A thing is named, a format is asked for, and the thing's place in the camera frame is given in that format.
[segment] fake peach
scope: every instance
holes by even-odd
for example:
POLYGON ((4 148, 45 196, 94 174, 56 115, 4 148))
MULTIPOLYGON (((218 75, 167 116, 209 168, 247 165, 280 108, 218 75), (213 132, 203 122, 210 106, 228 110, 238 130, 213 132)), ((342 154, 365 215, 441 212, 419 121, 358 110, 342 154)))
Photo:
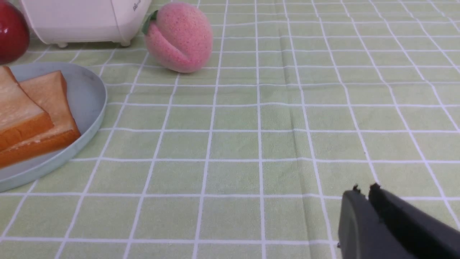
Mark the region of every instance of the fake peach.
POLYGON ((206 15, 191 4, 165 4, 147 18, 142 32, 149 53, 168 69, 195 72, 211 57, 211 24, 206 15))

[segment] apple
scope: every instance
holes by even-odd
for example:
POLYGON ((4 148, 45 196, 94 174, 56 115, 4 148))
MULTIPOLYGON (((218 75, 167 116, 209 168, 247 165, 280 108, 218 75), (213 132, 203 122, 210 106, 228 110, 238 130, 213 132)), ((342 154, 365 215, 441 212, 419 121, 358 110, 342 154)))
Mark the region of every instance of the apple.
POLYGON ((24 15, 10 2, 0 0, 0 65, 24 55, 29 43, 29 27, 24 15))

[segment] light blue plate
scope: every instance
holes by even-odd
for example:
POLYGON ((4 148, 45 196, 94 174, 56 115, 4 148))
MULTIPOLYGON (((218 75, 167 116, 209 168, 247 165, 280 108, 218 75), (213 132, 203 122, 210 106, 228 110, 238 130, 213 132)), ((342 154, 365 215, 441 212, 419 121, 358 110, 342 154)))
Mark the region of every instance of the light blue plate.
POLYGON ((107 89, 92 71, 69 63, 42 62, 11 66, 18 81, 60 70, 67 81, 70 111, 81 137, 66 149, 48 153, 0 170, 0 192, 34 181, 65 164, 94 137, 104 119, 107 89))

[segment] bread slice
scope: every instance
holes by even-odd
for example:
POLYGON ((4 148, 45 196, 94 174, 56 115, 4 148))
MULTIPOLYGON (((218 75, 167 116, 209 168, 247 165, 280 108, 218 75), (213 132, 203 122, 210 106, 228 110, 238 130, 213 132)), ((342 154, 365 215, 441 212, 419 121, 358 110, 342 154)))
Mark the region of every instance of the bread slice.
POLYGON ((7 66, 0 66, 0 150, 53 127, 50 115, 19 87, 7 66))
POLYGON ((67 83, 61 71, 54 71, 19 83, 24 92, 48 112, 54 127, 0 151, 0 168, 66 148, 81 134, 67 100, 67 83))

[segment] toaster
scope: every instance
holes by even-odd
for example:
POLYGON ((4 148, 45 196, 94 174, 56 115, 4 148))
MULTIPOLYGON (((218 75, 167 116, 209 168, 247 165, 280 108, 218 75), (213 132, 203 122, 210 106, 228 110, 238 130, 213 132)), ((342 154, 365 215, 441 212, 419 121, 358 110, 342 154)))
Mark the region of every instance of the toaster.
POLYGON ((112 41, 127 47, 152 0, 19 0, 31 30, 45 44, 112 41))

